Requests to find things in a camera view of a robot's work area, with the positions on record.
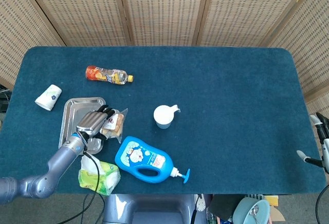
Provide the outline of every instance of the white cup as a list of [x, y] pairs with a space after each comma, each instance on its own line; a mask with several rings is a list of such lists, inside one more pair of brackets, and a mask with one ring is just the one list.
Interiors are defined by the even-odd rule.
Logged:
[[61, 93], [60, 87], [52, 84], [34, 102], [40, 107], [51, 111]]
[[177, 105], [172, 107], [166, 105], [158, 106], [153, 113], [154, 120], [158, 127], [161, 129], [168, 128], [174, 119], [174, 113], [176, 111], [180, 112]]

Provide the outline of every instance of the bottle cap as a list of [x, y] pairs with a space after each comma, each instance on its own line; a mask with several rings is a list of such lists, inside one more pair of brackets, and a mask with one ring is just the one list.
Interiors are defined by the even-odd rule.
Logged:
[[132, 82], [134, 80], [134, 76], [133, 75], [128, 75], [128, 82]]
[[189, 180], [190, 177], [190, 169], [187, 170], [186, 175], [182, 175], [179, 173], [178, 169], [176, 167], [173, 167], [171, 174], [171, 177], [182, 177], [184, 179], [184, 184]]

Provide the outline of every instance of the robotic arm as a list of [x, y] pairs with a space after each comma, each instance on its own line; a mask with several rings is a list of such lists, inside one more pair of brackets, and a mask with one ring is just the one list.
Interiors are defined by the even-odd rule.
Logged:
[[303, 161], [318, 167], [323, 167], [325, 172], [329, 174], [329, 119], [320, 113], [316, 113], [316, 116], [311, 115], [310, 118], [317, 129], [320, 139], [322, 160], [306, 156], [302, 151], [297, 151], [297, 154]]
[[104, 122], [114, 113], [107, 105], [88, 112], [77, 125], [77, 132], [59, 148], [48, 161], [49, 170], [44, 175], [30, 176], [22, 180], [0, 178], [0, 204], [10, 203], [15, 197], [46, 198], [54, 193], [59, 180], [83, 150], [89, 138], [105, 137], [99, 133]]

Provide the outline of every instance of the woven screen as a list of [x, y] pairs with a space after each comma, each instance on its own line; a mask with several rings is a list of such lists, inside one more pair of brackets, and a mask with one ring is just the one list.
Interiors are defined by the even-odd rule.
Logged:
[[116, 0], [37, 1], [67, 45], [126, 45]]
[[329, 0], [305, 0], [270, 46], [293, 54], [304, 92], [329, 80]]
[[259, 46], [291, 0], [211, 0], [200, 44]]
[[29, 48], [59, 42], [29, 0], [0, 0], [0, 18], [0, 78], [12, 88]]
[[200, 0], [127, 0], [136, 45], [191, 45]]
[[310, 114], [320, 112], [329, 118], [329, 92], [307, 103], [307, 109]]

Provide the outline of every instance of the yellow bottle cap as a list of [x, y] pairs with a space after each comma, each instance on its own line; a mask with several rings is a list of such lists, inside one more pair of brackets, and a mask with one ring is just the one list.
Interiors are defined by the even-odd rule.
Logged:
[[133, 75], [128, 75], [128, 82], [132, 82], [134, 80], [134, 76]]

